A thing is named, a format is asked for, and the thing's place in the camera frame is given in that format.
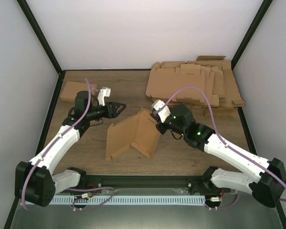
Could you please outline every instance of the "purple cable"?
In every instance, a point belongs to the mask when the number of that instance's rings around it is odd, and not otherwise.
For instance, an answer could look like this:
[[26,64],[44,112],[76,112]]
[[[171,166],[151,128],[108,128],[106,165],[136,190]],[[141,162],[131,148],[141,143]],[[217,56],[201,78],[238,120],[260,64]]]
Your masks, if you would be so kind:
[[92,188],[92,189],[76,189],[76,188],[68,188],[67,190],[68,191],[74,191],[74,192],[94,192],[94,191],[98,191],[98,190],[105,190],[105,189],[111,189],[113,191],[113,193],[111,194],[111,196],[109,196],[104,202],[98,204],[98,205],[95,205],[95,206],[92,206],[92,207],[85,207],[85,208],[76,208],[74,206],[74,204],[79,201],[79,200],[82,200],[82,199],[85,199],[85,198],[80,198],[80,199],[75,199],[72,203],[72,207],[74,210],[90,210],[90,209],[94,209],[94,208],[98,208],[102,205],[104,205],[105,203],[107,203],[114,195],[114,188],[112,187],[97,187],[97,188]]
[[227,209],[227,208],[230,208],[230,207],[234,206],[234,205],[237,203],[237,201],[239,200],[240,194],[241,194],[241,192],[238,192],[238,195],[237,195],[236,199],[235,199],[231,204],[229,204],[228,206],[223,207],[223,208],[217,208],[217,209],[216,209],[216,208],[211,208],[211,207],[209,207],[207,204],[204,204],[204,205],[205,205],[206,208],[208,208],[208,209],[213,209],[213,210],[215,210],[215,211],[225,210],[225,209]]
[[[87,107],[86,107],[86,110],[84,111],[84,113],[82,114],[82,116],[73,124],[71,125],[67,130],[65,130],[61,136],[63,137],[68,131],[70,131],[73,127],[75,127],[87,114],[88,110],[89,110],[89,107],[90,107],[90,103],[91,103],[91,87],[90,87],[90,84],[89,84],[89,81],[87,78],[85,78],[85,81],[88,85],[88,92],[89,92],[89,95],[88,95],[88,104],[87,104]],[[44,151],[44,153],[41,155],[42,158],[44,158],[47,153],[49,152],[49,150],[53,147],[53,145],[55,145],[55,143],[60,139],[60,137],[57,137],[54,139],[54,141],[49,145],[49,147]],[[21,193],[21,202],[22,202],[22,206],[25,210],[30,210],[32,209],[33,207],[29,208],[26,203],[25,203],[25,191],[27,189],[27,186],[28,186],[28,183],[29,183],[29,180],[30,180],[30,177],[32,176],[34,170],[36,169],[37,165],[41,162],[41,160],[38,160],[36,162],[36,164],[32,167],[32,169],[30,170],[27,178],[25,179],[24,181],[24,184],[23,184],[23,188],[22,188],[22,193]]]
[[199,91],[205,98],[206,100],[206,103],[208,105],[208,108],[210,110],[210,115],[211,115],[211,119],[212,119],[212,123],[213,123],[213,126],[214,126],[214,130],[215,130],[215,133],[217,135],[217,137],[219,138],[219,140],[229,149],[231,149],[233,152],[235,152],[236,154],[238,154],[239,156],[242,156],[243,158],[245,158],[246,160],[250,161],[251,163],[253,163],[254,165],[256,165],[257,167],[259,167],[260,169],[264,170],[265,172],[267,172],[270,176],[272,176],[275,180],[277,180],[285,189],[286,189],[286,184],[280,179],[278,178],[277,175],[275,175],[273,172],[269,171],[267,168],[264,168],[263,166],[261,166],[259,163],[255,162],[254,160],[252,160],[251,158],[241,154],[240,152],[238,152],[236,149],[232,148],[231,146],[227,145],[226,142],[223,140],[223,138],[220,136],[219,132],[218,132],[218,129],[216,127],[216,124],[215,124],[215,120],[214,120],[214,115],[213,115],[213,111],[212,111],[212,108],[211,108],[211,105],[210,105],[210,102],[208,100],[208,98],[205,96],[205,94],[203,93],[203,91],[201,91],[198,87],[194,87],[194,86],[188,86],[188,87],[184,87],[184,88],[181,88],[179,89],[177,92],[175,92],[171,98],[169,98],[169,100],[167,100],[167,102],[165,103],[165,105],[159,109],[158,111],[156,111],[155,113],[159,113],[160,111],[162,111],[165,106],[167,106],[169,104],[169,102],[179,93],[181,92],[182,90],[184,89],[189,89],[189,88],[192,88],[192,89],[196,89],[197,91]]

